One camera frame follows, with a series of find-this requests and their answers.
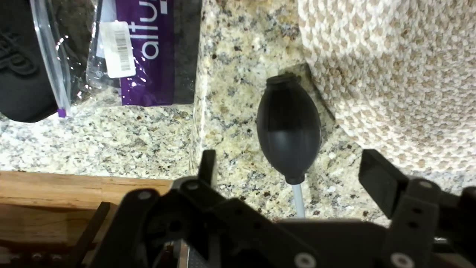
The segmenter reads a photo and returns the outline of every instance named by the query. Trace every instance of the speckled granite surface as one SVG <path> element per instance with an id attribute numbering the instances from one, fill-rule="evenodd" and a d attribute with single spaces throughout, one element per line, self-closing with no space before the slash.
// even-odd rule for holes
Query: speckled granite surface
<path id="1" fill-rule="evenodd" d="M 177 178 L 193 174 L 204 149 L 217 149 L 214 186 L 269 217 L 293 216 L 291 189 L 262 154 L 256 111 L 265 80 L 300 76 L 323 120 L 323 146 L 303 183 L 311 217 L 385 223 L 357 181 L 361 149 L 318 101 L 303 61 L 296 6 L 287 0 L 204 0 L 193 107 L 96 108 L 32 125 L 0 119 L 0 169 Z M 453 180 L 442 181 L 455 189 Z"/>

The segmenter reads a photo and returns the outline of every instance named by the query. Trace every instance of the purple packaging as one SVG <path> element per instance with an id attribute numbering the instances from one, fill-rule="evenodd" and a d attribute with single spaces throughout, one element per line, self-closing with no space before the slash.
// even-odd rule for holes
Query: purple packaging
<path id="1" fill-rule="evenodd" d="M 129 25 L 135 76 L 120 79 L 122 104 L 174 102 L 172 0 L 116 0 L 117 20 Z"/>

